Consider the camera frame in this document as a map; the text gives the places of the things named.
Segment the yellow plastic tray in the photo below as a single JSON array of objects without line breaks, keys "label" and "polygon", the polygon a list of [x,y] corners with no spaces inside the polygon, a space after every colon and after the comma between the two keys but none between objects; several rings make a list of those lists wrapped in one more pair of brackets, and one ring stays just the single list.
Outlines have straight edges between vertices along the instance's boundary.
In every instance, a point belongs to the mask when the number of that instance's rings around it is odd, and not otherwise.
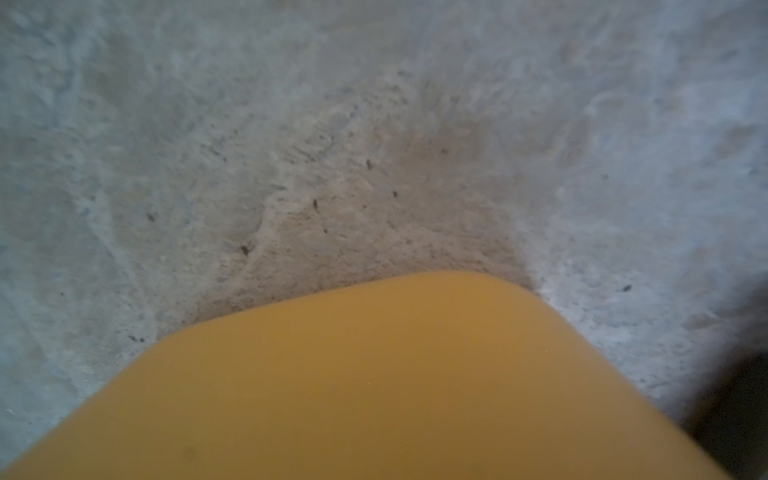
[{"label": "yellow plastic tray", "polygon": [[174,333],[8,479],[722,479],[543,300],[399,277]]}]

